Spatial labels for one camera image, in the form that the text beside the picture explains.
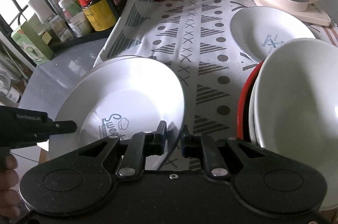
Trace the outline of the person's left hand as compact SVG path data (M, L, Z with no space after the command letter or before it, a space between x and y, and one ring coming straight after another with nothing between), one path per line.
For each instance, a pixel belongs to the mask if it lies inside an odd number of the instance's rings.
M13 219L20 216L19 194L13 189L19 182L16 172L18 162L10 154L5 159L5 169L1 170L1 217Z

